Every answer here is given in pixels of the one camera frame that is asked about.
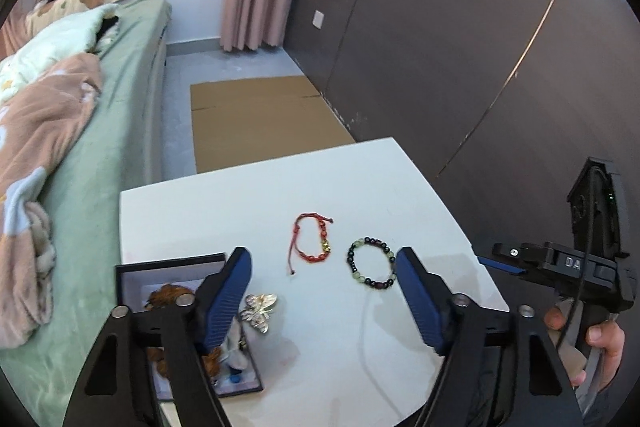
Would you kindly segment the black jewelry box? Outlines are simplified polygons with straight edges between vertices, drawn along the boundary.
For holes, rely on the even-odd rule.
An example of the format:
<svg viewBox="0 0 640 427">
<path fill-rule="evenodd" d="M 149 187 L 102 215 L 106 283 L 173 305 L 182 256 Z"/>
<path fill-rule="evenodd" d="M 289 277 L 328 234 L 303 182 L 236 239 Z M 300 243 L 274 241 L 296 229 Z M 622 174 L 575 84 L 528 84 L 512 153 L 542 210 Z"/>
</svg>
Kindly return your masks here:
<svg viewBox="0 0 640 427">
<path fill-rule="evenodd" d="M 118 302 L 137 314 L 150 344 L 157 399 L 170 401 L 184 387 L 169 362 L 192 355 L 221 398 L 264 389 L 240 322 L 240 306 L 252 277 L 243 247 L 232 255 L 117 265 Z"/>
</svg>

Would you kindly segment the gold butterfly brooch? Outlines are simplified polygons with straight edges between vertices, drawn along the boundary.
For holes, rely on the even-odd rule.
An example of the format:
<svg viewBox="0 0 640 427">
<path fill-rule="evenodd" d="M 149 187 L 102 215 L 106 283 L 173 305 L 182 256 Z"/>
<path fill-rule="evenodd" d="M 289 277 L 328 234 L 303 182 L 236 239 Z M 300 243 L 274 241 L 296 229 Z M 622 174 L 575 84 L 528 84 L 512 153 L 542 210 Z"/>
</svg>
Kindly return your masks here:
<svg viewBox="0 0 640 427">
<path fill-rule="evenodd" d="M 278 297 L 274 294 L 247 295 L 245 306 L 239 314 L 240 320 L 266 335 L 269 332 L 270 315 L 277 302 Z"/>
</svg>

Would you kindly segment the green bed mattress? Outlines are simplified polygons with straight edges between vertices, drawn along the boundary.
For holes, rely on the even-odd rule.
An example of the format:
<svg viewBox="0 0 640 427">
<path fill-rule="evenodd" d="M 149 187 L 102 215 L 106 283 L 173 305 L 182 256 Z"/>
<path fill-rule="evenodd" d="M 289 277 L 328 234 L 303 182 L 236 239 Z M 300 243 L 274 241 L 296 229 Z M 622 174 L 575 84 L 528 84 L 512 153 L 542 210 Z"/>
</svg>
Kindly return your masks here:
<svg viewBox="0 0 640 427">
<path fill-rule="evenodd" d="M 134 0 L 116 12 L 119 32 L 100 54 L 103 90 L 81 137 L 41 193 L 56 252 L 53 315 L 1 368 L 40 426 L 62 425 L 93 341 L 116 303 L 119 196 L 162 177 L 160 106 L 165 0 Z"/>
</svg>

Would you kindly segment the brown cardboard sheet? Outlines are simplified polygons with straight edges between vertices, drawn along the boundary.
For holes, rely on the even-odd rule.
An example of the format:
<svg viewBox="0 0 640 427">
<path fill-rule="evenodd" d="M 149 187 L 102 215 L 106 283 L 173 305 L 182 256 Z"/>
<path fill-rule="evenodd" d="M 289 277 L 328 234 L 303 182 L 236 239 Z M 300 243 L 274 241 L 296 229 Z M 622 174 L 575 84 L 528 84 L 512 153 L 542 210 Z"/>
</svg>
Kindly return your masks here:
<svg viewBox="0 0 640 427">
<path fill-rule="evenodd" d="M 198 173 L 354 142 L 305 76 L 194 84 L 191 116 Z"/>
</svg>

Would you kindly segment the pink fleece blanket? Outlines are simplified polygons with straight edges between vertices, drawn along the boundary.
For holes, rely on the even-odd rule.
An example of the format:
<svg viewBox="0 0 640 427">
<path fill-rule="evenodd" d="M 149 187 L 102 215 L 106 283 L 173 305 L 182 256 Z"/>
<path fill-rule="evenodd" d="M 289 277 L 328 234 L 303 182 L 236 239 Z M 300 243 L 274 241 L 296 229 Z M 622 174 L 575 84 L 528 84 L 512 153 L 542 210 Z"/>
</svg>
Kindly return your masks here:
<svg viewBox="0 0 640 427">
<path fill-rule="evenodd" d="M 24 345 L 53 312 L 52 225 L 38 202 L 48 176 L 90 121 L 102 91 L 100 60 L 56 63 L 1 106 L 1 347 Z"/>
</svg>

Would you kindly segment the light green quilt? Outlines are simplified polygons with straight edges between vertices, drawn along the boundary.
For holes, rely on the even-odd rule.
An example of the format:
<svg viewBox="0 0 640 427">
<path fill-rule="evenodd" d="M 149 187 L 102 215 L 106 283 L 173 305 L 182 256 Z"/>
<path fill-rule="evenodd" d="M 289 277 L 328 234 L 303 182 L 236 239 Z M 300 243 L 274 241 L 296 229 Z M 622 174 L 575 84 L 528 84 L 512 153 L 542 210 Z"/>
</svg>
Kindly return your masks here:
<svg viewBox="0 0 640 427">
<path fill-rule="evenodd" d="M 1 62 L 1 103 L 37 81 L 64 58 L 92 52 L 104 20 L 116 16 L 115 3 L 57 20 Z"/>
</svg>

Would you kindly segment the white wall switch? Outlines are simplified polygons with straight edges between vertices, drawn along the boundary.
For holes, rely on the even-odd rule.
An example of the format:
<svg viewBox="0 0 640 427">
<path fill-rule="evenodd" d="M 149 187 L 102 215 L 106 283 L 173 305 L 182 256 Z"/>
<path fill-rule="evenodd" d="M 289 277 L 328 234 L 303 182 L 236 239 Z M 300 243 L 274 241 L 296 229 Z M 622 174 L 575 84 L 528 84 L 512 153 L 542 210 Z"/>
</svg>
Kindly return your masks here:
<svg viewBox="0 0 640 427">
<path fill-rule="evenodd" d="M 312 26 L 317 29 L 321 29 L 324 21 L 324 14 L 318 10 L 314 11 L 314 18 L 312 19 Z"/>
</svg>

